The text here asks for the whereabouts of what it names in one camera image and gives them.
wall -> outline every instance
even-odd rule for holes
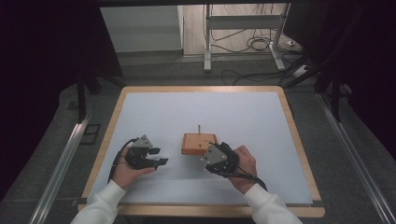
[[[116,52],[182,49],[177,6],[101,11]]]

white shirt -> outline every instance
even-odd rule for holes
[[[125,190],[113,180],[104,189],[93,195],[87,206],[71,222],[72,224],[110,224],[117,216],[117,205]],[[253,220],[258,224],[301,224],[302,222],[275,194],[268,193],[259,184],[244,195],[253,210]]]

wooden frame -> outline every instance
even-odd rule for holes
[[[297,217],[323,217],[324,206],[318,192],[315,179],[313,177],[308,159],[305,156],[303,144],[297,132],[294,120],[290,113],[290,108],[285,93],[280,87],[264,86],[168,86],[168,87],[126,87],[122,90],[120,98],[114,109],[111,120],[108,124],[105,137],[99,149],[95,163],[92,167],[90,177],[83,191],[82,198],[88,198],[92,185],[99,173],[100,167],[106,155],[110,139],[113,135],[117,120],[122,110],[122,105],[129,92],[249,92],[249,91],[274,91],[279,96],[285,117],[288,121],[292,139],[297,149],[301,165],[303,166],[305,178],[311,192],[313,204],[311,206],[291,206],[289,210]],[[78,210],[82,209],[85,203],[78,205]],[[174,217],[251,217],[250,207],[240,205],[186,205],[186,204],[119,204],[120,215],[133,216],[174,216]]]

white board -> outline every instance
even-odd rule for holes
[[[302,165],[276,92],[128,93],[102,167],[92,186],[102,189],[125,142],[143,134],[165,166],[139,177],[124,203],[246,204],[228,179],[210,174],[199,156],[181,154],[184,133],[214,133],[231,148],[245,145],[256,158],[258,176],[287,204],[311,204]]]

metal rail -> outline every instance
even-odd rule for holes
[[[85,118],[81,123],[77,123],[75,129],[73,130],[70,138],[64,148],[61,158],[52,173],[52,176],[41,195],[40,201],[38,202],[32,217],[29,220],[30,224],[44,223],[47,215],[50,211],[55,196],[58,193],[62,182],[64,181],[64,176],[73,159],[74,153],[78,147],[78,143],[81,140],[84,130],[87,127],[88,121],[90,120],[91,113],[87,113]]]
[[[375,183],[372,176],[370,175],[370,172],[367,170],[367,167],[364,165],[364,162],[361,160],[358,150],[349,139],[349,136],[347,135],[342,123],[338,122],[332,115],[332,111],[330,110],[330,102],[327,96],[325,93],[317,93],[317,97],[323,106],[323,109],[330,124],[332,125],[335,134],[343,145],[343,148],[346,151],[346,154],[348,155],[356,174],[367,191],[367,194],[369,195],[376,212],[381,217],[383,223],[395,224],[396,219],[391,208],[389,207],[387,199],[384,197],[381,189]]]

